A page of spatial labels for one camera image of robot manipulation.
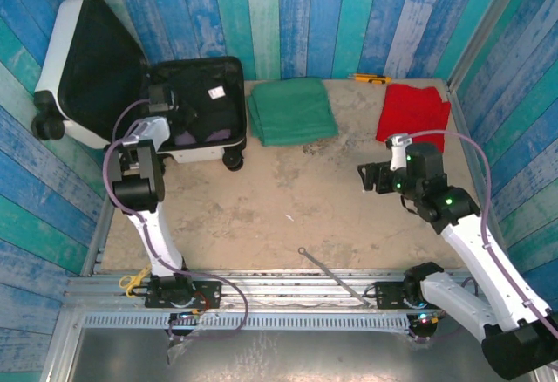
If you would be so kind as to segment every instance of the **white label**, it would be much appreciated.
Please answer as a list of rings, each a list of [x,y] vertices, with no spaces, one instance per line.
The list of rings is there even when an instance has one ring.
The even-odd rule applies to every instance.
[[[225,96],[225,90],[220,85],[218,87],[212,88],[211,90],[208,90],[208,93],[209,93],[209,96],[211,97],[211,99],[213,99],[213,100],[218,99],[219,97],[224,97]]]

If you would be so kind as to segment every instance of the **sandy floor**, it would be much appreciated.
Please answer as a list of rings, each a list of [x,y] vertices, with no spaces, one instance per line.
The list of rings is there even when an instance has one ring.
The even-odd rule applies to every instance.
[[[444,87],[438,80],[402,81]],[[430,225],[405,212],[394,194],[364,193],[357,165],[390,159],[375,141],[385,86],[325,81],[340,134],[301,147],[262,147],[249,138],[244,168],[220,161],[167,161],[164,202],[174,242],[193,269],[310,269],[304,246],[331,268],[405,269],[424,261],[462,265]],[[253,84],[247,84],[247,93]],[[455,130],[453,120],[448,127]],[[446,139],[451,184],[473,194],[460,143]],[[103,270],[141,269],[147,255],[117,212]]]

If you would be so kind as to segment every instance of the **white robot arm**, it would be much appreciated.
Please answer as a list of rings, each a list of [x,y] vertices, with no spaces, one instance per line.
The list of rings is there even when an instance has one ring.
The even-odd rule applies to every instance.
[[[399,193],[411,201],[416,214],[431,223],[470,270],[489,304],[457,285],[441,267],[425,263],[405,272],[405,301],[411,306],[437,305],[471,332],[482,345],[488,363],[504,379],[547,365],[558,359],[558,340],[534,314],[536,309],[555,328],[552,313],[521,277],[487,231],[480,233],[480,209],[462,188],[447,185],[442,156],[430,143],[412,143],[407,134],[387,141],[391,161],[358,166],[364,189]],[[488,252],[500,261],[511,280],[527,295],[525,302]]]

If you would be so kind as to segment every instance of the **open suitcase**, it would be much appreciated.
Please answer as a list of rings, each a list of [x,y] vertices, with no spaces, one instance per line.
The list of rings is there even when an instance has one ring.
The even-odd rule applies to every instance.
[[[188,108],[174,116],[193,112],[195,137],[202,139],[181,140],[171,125],[171,138],[161,146],[160,156],[180,163],[223,159],[230,170],[240,169],[247,128],[240,61],[218,57],[150,66],[104,0],[66,0],[60,5],[35,89],[38,114],[33,133],[41,140],[67,133],[89,147],[104,148],[120,114],[134,101],[151,96],[153,86],[160,84],[172,84],[177,106]],[[145,116],[141,106],[131,110],[117,137]],[[203,140],[213,125],[213,132],[219,127],[225,131],[224,139]]]

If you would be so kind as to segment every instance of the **metal floor panel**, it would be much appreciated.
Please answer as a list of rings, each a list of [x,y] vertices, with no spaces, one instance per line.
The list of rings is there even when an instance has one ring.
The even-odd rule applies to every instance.
[[[443,322],[441,333],[453,331]],[[407,336],[348,331],[242,331],[197,342],[173,365],[160,330],[85,329],[72,382],[496,382],[466,331],[414,344]],[[529,376],[516,382],[532,380]]]

